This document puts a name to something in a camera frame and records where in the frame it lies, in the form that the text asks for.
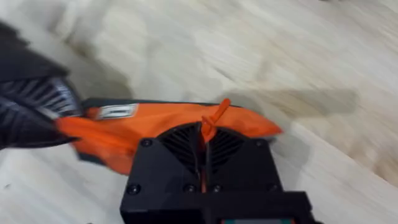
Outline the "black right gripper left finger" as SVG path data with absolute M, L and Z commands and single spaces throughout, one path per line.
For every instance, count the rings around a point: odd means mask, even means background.
M 202 215 L 200 123 L 140 141 L 121 200 L 122 215 Z

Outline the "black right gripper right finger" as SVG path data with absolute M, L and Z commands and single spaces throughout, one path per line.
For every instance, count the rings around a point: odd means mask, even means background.
M 272 141 L 218 128 L 206 144 L 203 191 L 208 194 L 283 191 L 271 154 Z

